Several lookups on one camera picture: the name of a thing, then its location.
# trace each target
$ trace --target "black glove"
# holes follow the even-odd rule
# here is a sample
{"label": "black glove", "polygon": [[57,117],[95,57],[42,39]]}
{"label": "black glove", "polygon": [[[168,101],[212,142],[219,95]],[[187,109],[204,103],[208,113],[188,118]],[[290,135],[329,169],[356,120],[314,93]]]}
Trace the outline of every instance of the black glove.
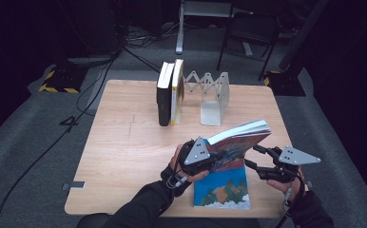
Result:
{"label": "black glove", "polygon": [[164,186],[171,189],[173,196],[176,198],[180,197],[184,193],[184,190],[191,184],[189,181],[179,183],[182,178],[178,174],[175,174],[169,165],[161,172],[161,179],[163,180]]}

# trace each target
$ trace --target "cable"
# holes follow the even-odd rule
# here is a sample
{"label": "cable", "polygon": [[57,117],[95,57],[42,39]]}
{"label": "cable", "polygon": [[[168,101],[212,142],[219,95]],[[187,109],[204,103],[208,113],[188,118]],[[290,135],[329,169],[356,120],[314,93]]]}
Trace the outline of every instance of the cable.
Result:
{"label": "cable", "polygon": [[[179,24],[175,24],[173,27],[169,28],[167,31],[164,32],[163,35],[161,35],[162,38],[159,37],[155,37],[155,36],[142,36],[142,33],[138,30],[133,30],[130,33],[138,33],[139,36],[136,36],[136,34],[134,34],[133,36],[129,37],[129,34],[126,37],[126,41],[127,44],[125,44],[125,46],[129,47],[129,48],[147,48],[150,45],[154,44],[157,41],[163,41],[166,40],[168,38],[170,38],[171,36],[176,36],[178,35],[178,33],[176,34],[169,34],[168,33],[170,31],[172,31],[174,28],[176,28]],[[139,45],[134,45],[131,43],[131,41],[135,41],[135,40],[142,40],[142,43]]]}
{"label": "cable", "polygon": [[76,107],[77,107],[77,109],[79,110],[79,111],[81,111],[81,112],[84,112],[84,113],[86,113],[88,116],[95,116],[95,114],[91,114],[91,113],[88,113],[88,112],[86,112],[85,110],[83,110],[83,109],[81,109],[80,107],[79,107],[79,101],[80,101],[80,98],[82,98],[83,97],[83,94],[85,94],[91,87],[93,87],[100,79],[101,79],[101,77],[103,76],[103,71],[104,71],[104,69],[106,68],[106,66],[107,65],[105,65],[102,69],[101,69],[101,72],[100,72],[100,76],[88,87],[88,88],[86,88],[83,92],[82,92],[82,94],[79,96],[79,98],[77,99],[77,102],[76,102]]}
{"label": "cable", "polygon": [[3,207],[7,201],[7,199],[9,198],[11,192],[15,189],[15,187],[17,186],[17,184],[26,176],[26,174],[28,173],[28,171],[30,171],[30,169],[37,163],[39,162],[48,152],[49,150],[55,145],[57,144],[68,132],[69,130],[74,126],[74,124],[77,123],[78,120],[80,120],[80,118],[86,113],[86,111],[89,109],[89,107],[92,105],[92,103],[95,101],[95,98],[98,96],[98,94],[101,91],[101,87],[103,86],[105,80],[106,80],[106,75],[109,71],[110,66],[113,64],[113,62],[115,61],[116,58],[113,58],[111,63],[107,66],[106,68],[106,74],[104,76],[103,81],[101,82],[100,88],[98,89],[97,93],[95,94],[94,98],[92,99],[92,101],[88,104],[88,106],[86,107],[86,109],[84,110],[84,112],[80,113],[80,115],[70,124],[70,126],[44,151],[43,154],[41,154],[28,168],[26,171],[24,171],[24,173],[17,179],[17,181],[12,185],[12,187],[10,188],[9,192],[6,194],[6,196],[3,198],[2,203],[0,204],[0,215],[2,213]]}
{"label": "cable", "polygon": [[59,2],[59,0],[56,0],[56,2],[58,4],[59,8],[61,9],[62,13],[67,18],[68,23],[70,24],[70,26],[73,29],[74,33],[76,34],[76,36],[78,37],[78,39],[83,43],[83,45],[86,48],[88,48],[89,50],[91,50],[91,51],[93,51],[93,52],[95,52],[97,54],[102,54],[102,55],[107,55],[108,56],[108,58],[105,59],[105,60],[90,61],[88,63],[72,63],[71,62],[74,66],[76,66],[76,67],[96,67],[96,66],[101,66],[101,65],[110,63],[118,55],[118,51],[120,51],[118,48],[115,50],[115,52],[105,53],[105,52],[99,51],[99,50],[91,47],[89,44],[87,44],[87,42],[83,39],[83,37],[81,36],[81,34],[79,33],[79,31],[73,25],[73,23],[72,23],[70,17],[68,16],[65,8],[62,6],[62,4]]}
{"label": "cable", "polygon": [[138,60],[142,61],[144,64],[146,64],[147,66],[149,66],[150,68],[154,69],[157,73],[160,73],[160,67],[156,66],[155,64],[152,64],[150,62],[148,62],[145,58],[138,56],[134,53],[132,53],[129,49],[127,49],[126,47],[124,47],[124,50],[127,51],[129,54],[133,55],[134,57],[136,57]]}

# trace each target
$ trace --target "book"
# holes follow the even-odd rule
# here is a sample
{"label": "book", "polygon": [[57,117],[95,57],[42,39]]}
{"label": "book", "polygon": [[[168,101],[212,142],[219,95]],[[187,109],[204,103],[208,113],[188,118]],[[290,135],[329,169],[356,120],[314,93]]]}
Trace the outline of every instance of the book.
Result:
{"label": "book", "polygon": [[163,62],[159,79],[157,82],[157,106],[159,124],[168,126],[171,117],[171,92],[173,63]]}
{"label": "book", "polygon": [[227,129],[205,140],[211,155],[220,156],[209,175],[195,181],[194,206],[249,210],[244,157],[246,151],[270,135],[265,120]]}
{"label": "book", "polygon": [[172,74],[171,125],[181,121],[181,107],[184,100],[184,60],[176,59]]}

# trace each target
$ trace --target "bookend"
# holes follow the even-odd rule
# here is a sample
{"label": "bookend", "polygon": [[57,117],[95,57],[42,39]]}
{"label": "bookend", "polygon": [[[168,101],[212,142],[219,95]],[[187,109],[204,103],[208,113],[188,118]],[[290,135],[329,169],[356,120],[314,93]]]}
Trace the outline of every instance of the bookend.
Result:
{"label": "bookend", "polygon": [[183,78],[186,89],[193,92],[198,87],[202,90],[201,103],[201,124],[203,125],[222,125],[222,115],[229,103],[229,80],[228,73],[223,72],[220,77],[214,81],[210,73],[205,73],[200,79],[195,71],[192,71],[186,78]]}

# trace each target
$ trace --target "open book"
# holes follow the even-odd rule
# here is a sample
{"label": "open book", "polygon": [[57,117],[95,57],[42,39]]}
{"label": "open book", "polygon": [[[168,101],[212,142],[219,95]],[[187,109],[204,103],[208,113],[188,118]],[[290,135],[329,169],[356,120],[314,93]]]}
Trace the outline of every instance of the open book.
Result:
{"label": "open book", "polygon": [[206,140],[210,154],[222,157],[210,174],[195,181],[194,206],[250,209],[243,159],[247,150],[270,135],[265,120],[227,129]]}

